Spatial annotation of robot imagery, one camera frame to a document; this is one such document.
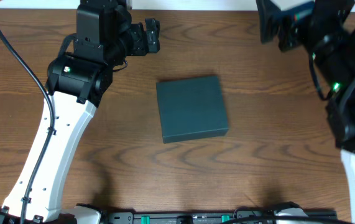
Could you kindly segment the dark green box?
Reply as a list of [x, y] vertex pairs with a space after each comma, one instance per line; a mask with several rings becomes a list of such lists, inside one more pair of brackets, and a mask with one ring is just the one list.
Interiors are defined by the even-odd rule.
[[224, 136], [229, 131], [217, 76], [156, 84], [164, 143]]

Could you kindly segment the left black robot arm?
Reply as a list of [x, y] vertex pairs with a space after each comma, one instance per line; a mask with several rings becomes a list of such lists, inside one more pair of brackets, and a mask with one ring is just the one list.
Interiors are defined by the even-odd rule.
[[0, 223], [106, 223], [91, 205], [62, 208], [66, 177], [78, 143], [113, 74], [126, 57], [160, 49], [159, 21], [132, 22], [130, 1], [82, 1], [76, 31], [66, 36], [39, 85], [44, 110], [22, 172], [0, 206]]

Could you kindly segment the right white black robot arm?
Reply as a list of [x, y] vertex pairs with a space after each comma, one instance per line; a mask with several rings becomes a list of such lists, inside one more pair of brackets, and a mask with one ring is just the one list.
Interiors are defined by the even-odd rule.
[[283, 52], [302, 46], [308, 53], [311, 78], [326, 102], [327, 121], [340, 150], [349, 185], [355, 223], [355, 29], [344, 22], [354, 0], [306, 1], [282, 9], [275, 1], [257, 0], [260, 40], [279, 40]]

